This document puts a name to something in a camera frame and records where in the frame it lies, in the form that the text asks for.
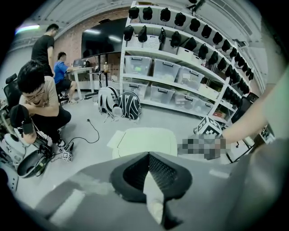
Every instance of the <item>black hair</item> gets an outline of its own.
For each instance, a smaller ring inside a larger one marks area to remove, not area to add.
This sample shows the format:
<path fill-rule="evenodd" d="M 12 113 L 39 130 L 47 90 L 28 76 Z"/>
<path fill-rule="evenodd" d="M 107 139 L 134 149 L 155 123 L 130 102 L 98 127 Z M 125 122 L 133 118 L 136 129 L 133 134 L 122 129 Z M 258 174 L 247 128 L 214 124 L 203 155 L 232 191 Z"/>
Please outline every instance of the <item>black hair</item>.
<path fill-rule="evenodd" d="M 62 56 L 66 55 L 64 52 L 59 52 L 57 55 L 57 60 L 59 60 Z"/>
<path fill-rule="evenodd" d="M 47 31 L 50 31 L 50 30 L 58 30 L 59 29 L 59 26 L 57 25 L 57 24 L 51 24 L 51 25 L 49 25 L 48 27 L 47 27 L 47 29 L 46 29 L 46 32 Z"/>
<path fill-rule="evenodd" d="M 21 92 L 32 93 L 45 82 L 43 65 L 30 60 L 19 71 L 17 77 L 18 88 Z"/>

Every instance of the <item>ceiling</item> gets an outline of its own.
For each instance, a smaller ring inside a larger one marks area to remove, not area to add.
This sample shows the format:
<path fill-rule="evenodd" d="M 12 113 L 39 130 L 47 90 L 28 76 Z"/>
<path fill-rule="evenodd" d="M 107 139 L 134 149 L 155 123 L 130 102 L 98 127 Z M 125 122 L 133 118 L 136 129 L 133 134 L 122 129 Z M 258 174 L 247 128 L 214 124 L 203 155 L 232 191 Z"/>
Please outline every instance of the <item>ceiling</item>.
<path fill-rule="evenodd" d="M 187 13 L 190 11 L 186 7 L 192 5 L 189 0 L 150 0 L 150 2 Z M 56 23 L 60 26 L 60 32 L 55 37 L 57 39 L 87 18 L 111 9 L 128 7 L 131 3 L 132 0 L 48 0 L 22 25 L 38 24 L 40 28 L 16 34 L 10 51 L 32 46 L 43 35 L 49 24 Z M 267 65 L 264 62 L 266 52 L 261 42 L 261 15 L 258 10 L 247 0 L 206 0 L 197 11 L 197 15 L 231 40 L 245 41 L 246 45 L 241 52 L 244 53 L 244 57 L 249 58 L 248 62 L 251 62 L 256 75 L 259 76 L 258 87 L 263 92 Z"/>

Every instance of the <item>black screen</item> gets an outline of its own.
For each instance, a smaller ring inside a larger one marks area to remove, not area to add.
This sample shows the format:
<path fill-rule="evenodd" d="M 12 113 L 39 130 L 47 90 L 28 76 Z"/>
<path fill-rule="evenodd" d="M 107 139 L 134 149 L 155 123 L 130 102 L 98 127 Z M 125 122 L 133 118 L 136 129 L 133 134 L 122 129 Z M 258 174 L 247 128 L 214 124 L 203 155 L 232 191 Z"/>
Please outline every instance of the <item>black screen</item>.
<path fill-rule="evenodd" d="M 82 58 L 111 52 L 121 52 L 126 18 L 92 27 L 82 33 Z"/>

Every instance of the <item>laptop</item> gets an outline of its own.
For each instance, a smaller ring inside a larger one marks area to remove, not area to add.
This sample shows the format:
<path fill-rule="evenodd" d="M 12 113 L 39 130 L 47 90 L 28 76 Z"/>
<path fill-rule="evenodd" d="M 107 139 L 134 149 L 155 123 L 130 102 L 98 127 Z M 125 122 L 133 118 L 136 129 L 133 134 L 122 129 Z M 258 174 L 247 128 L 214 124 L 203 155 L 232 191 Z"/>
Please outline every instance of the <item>laptop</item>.
<path fill-rule="evenodd" d="M 82 59 L 74 60 L 73 67 L 85 67 L 85 61 L 82 61 Z"/>

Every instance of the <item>gray floor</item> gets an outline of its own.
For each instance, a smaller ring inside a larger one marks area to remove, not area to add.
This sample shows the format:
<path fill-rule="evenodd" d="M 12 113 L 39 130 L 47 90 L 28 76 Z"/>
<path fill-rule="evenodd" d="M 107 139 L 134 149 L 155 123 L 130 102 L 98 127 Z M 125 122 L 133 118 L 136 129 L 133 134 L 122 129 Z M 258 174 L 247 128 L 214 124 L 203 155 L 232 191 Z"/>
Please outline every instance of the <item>gray floor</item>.
<path fill-rule="evenodd" d="M 193 128 L 200 122 L 198 117 L 150 106 L 144 106 L 138 122 L 132 120 L 114 121 L 110 117 L 106 119 L 105 114 L 100 114 L 92 99 L 81 100 L 77 105 L 64 105 L 64 108 L 72 114 L 70 123 L 66 125 L 61 133 L 61 137 L 65 141 L 69 142 L 76 136 L 86 138 L 90 142 L 96 140 L 98 135 L 87 122 L 87 119 L 90 119 L 91 123 L 99 131 L 100 139 L 94 144 L 88 144 L 84 140 L 76 139 L 74 140 L 75 147 L 72 162 L 58 159 L 49 163 L 41 176 L 19 179 L 15 196 L 32 208 L 37 205 L 45 194 L 79 170 L 92 164 L 111 160 L 112 149 L 107 147 L 107 143 L 117 130 L 125 131 L 126 129 L 137 127 L 166 128 L 175 134 L 177 143 L 181 143 L 182 139 L 186 139 L 193 134 Z M 241 144 L 233 152 L 238 157 L 244 150 L 246 150 L 246 147 Z M 182 157 L 194 159 L 191 155 Z M 217 161 L 221 164 L 228 163 L 227 159 Z"/>

